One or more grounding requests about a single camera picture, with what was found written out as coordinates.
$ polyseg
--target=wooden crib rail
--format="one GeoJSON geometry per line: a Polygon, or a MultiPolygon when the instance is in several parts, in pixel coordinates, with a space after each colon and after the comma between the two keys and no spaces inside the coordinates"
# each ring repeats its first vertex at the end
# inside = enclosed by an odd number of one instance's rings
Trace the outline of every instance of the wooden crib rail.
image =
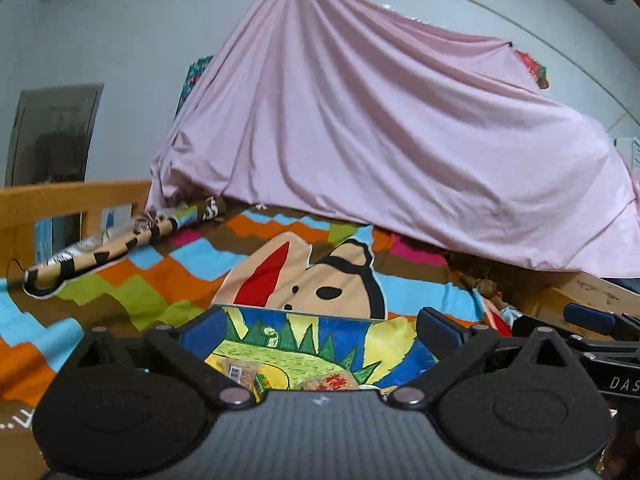
{"type": "Polygon", "coordinates": [[[81,214],[81,236],[100,228],[102,210],[132,205],[141,212],[148,180],[69,182],[0,189],[0,277],[15,276],[34,260],[34,225],[43,218],[81,214]]]}

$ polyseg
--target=cartoon character print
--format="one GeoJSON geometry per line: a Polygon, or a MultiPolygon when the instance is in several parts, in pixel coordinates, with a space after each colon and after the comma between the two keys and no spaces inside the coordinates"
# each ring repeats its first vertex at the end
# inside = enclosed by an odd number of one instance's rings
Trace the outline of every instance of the cartoon character print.
{"type": "Polygon", "coordinates": [[[350,238],[310,266],[311,245],[283,233],[229,272],[213,303],[361,319],[386,319],[367,244],[350,238]]]}

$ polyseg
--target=red fabric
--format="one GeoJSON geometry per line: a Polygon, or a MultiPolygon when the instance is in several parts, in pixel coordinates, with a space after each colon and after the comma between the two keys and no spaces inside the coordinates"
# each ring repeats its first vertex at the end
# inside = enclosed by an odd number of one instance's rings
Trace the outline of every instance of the red fabric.
{"type": "Polygon", "coordinates": [[[494,318],[495,327],[498,329],[498,332],[503,337],[511,337],[513,334],[511,333],[511,328],[507,325],[504,320],[494,314],[493,312],[489,312],[489,315],[494,318]]]}
{"type": "Polygon", "coordinates": [[[276,290],[280,271],[287,261],[289,242],[282,244],[255,269],[246,280],[234,300],[234,304],[249,306],[265,306],[269,296],[276,290]]]}

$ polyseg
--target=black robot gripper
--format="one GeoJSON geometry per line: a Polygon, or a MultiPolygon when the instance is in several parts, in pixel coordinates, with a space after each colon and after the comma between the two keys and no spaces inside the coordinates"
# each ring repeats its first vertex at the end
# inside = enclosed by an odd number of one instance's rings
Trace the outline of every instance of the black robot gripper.
{"type": "Polygon", "coordinates": [[[180,330],[89,332],[33,417],[47,478],[598,478],[609,410],[553,329],[501,338],[423,309],[417,333],[440,361],[387,402],[270,391],[256,404],[180,330]]]}

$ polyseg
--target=wooden bed frame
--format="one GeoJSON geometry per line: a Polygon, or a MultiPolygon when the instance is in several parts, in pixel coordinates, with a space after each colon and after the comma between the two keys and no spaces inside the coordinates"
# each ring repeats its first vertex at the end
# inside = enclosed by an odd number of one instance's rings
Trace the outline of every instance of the wooden bed frame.
{"type": "MultiPolygon", "coordinates": [[[[131,204],[133,214],[142,212],[149,185],[149,181],[135,180],[0,189],[0,277],[18,277],[20,268],[33,265],[34,224],[39,219],[81,214],[81,235],[85,237],[99,231],[105,208],[131,204]]],[[[461,264],[473,267],[481,262],[484,268],[490,267],[489,276],[498,281],[508,303],[547,322],[566,325],[562,310],[571,301],[602,311],[640,316],[640,295],[585,272],[538,272],[468,258],[461,264]]],[[[578,327],[568,328],[594,336],[578,327]]]]}
{"type": "Polygon", "coordinates": [[[100,230],[102,210],[145,208],[150,182],[70,182],[0,189],[0,276],[14,277],[33,265],[34,224],[42,218],[81,215],[81,237],[100,230]]]}

